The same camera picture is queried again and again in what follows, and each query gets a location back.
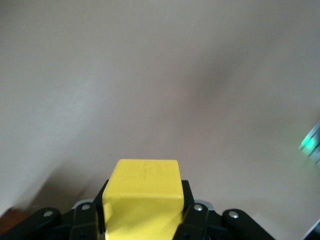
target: silver screw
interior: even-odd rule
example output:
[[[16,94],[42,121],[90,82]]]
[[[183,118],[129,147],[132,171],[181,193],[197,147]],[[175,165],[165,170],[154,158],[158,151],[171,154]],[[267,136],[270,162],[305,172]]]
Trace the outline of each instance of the silver screw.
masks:
[[[238,213],[236,213],[235,211],[230,211],[229,216],[233,219],[237,219],[239,217]]]
[[[194,205],[194,210],[198,211],[198,212],[201,212],[203,210],[202,206],[200,204],[196,204]]]
[[[44,216],[44,217],[50,217],[52,214],[54,214],[53,211],[46,211],[46,212],[43,214],[43,216]]]
[[[86,205],[83,205],[81,207],[82,210],[88,210],[90,208],[90,205],[86,204]]]

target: wooden floor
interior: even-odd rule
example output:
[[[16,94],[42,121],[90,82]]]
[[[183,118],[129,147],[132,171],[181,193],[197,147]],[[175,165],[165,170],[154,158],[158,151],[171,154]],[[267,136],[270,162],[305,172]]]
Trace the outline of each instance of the wooden floor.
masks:
[[[27,215],[24,212],[10,208],[0,218],[0,235],[8,231],[13,226],[20,223],[26,217]]]

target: yellow cube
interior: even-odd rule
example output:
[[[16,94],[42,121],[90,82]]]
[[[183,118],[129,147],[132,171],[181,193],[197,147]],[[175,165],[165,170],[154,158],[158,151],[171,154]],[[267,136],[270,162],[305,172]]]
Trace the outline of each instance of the yellow cube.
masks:
[[[178,162],[121,159],[102,203],[105,239],[172,240],[184,208]]]

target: screw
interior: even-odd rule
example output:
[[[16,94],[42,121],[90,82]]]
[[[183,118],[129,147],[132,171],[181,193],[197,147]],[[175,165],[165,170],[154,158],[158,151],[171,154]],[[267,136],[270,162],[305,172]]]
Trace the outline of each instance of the screw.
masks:
[[[237,219],[239,217],[238,213],[236,213],[235,211],[230,211],[229,216],[233,219]]]
[[[54,214],[53,211],[46,211],[46,212],[43,214],[43,216],[44,216],[44,217],[50,217],[52,214]]]
[[[202,206],[200,204],[196,204],[194,205],[194,210],[198,211],[198,212],[201,212],[203,210]]]
[[[88,210],[90,208],[90,205],[86,204],[86,205],[83,205],[81,207],[82,210]]]

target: beige wall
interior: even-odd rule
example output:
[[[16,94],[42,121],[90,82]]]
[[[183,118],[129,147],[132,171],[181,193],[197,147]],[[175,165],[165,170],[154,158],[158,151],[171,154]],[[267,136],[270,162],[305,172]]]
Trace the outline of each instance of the beige wall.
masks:
[[[317,1],[2,0],[0,213],[66,211],[121,158],[177,159],[194,197],[275,238],[320,218]]]

